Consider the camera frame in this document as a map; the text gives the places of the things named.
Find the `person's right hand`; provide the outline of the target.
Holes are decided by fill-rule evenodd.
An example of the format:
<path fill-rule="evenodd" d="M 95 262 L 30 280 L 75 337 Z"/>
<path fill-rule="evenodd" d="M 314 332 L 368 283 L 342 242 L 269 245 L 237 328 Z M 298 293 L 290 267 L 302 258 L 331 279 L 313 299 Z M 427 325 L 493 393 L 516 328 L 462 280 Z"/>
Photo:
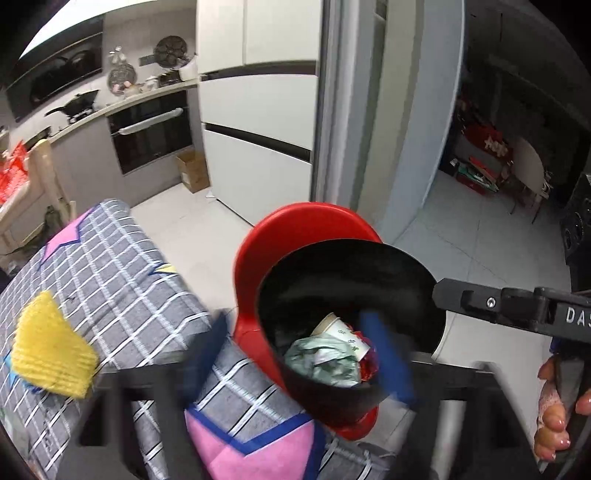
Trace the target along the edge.
<path fill-rule="evenodd" d="M 560 398 L 555 381 L 555 360 L 550 357 L 540 368 L 538 378 L 544 381 L 539 399 L 534 453 L 543 461 L 553 462 L 556 453 L 567 450 L 571 440 L 567 427 L 567 410 Z"/>

